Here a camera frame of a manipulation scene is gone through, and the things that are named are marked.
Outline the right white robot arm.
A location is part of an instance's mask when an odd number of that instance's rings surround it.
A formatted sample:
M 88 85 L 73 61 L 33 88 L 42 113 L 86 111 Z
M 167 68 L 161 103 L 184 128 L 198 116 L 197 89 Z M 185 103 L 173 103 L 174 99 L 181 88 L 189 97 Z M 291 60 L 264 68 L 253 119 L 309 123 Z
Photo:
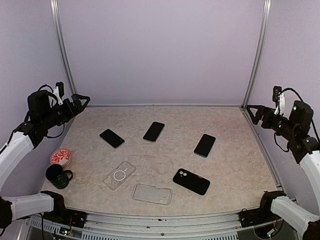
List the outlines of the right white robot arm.
M 262 122 L 263 129 L 274 131 L 274 136 L 287 140 L 287 149 L 293 155 L 296 163 L 305 172 L 315 198 L 320 199 L 320 138 L 311 137 L 310 128 L 314 128 L 314 111 L 299 98 L 293 103 L 289 117 L 284 117 L 285 92 L 292 88 L 273 87 L 272 100 L 275 108 L 263 105 L 248 105 L 246 107 L 254 125 Z M 273 215 L 287 222 L 304 240 L 320 238 L 320 217 L 294 203 L 282 191 L 265 192 L 260 201 L 260 207 L 255 212 L 260 222 L 266 222 Z

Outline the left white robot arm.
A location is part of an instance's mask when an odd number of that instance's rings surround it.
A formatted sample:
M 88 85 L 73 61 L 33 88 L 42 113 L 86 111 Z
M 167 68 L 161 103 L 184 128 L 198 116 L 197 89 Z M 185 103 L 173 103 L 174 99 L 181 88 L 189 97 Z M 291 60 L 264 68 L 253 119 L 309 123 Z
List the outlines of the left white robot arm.
M 48 91 L 41 86 L 27 97 L 28 112 L 24 121 L 15 128 L 0 150 L 0 184 L 4 185 L 20 161 L 33 151 L 49 130 L 68 123 L 82 113 L 90 97 L 73 94 L 62 99 L 64 84 L 57 82 L 55 89 Z M 71 224 L 76 220 L 71 210 L 65 207 L 62 195 L 43 191 L 34 195 L 0 198 L 0 227 L 6 229 L 13 221 L 42 214 L 44 219 Z

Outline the clear magsafe phone case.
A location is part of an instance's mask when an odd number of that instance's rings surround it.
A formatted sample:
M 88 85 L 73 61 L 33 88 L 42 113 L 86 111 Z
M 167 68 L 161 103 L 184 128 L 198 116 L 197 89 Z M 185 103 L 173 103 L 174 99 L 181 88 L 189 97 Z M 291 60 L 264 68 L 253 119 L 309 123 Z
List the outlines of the clear magsafe phone case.
M 121 162 L 104 180 L 111 191 L 116 191 L 134 172 L 136 167 L 128 161 Z

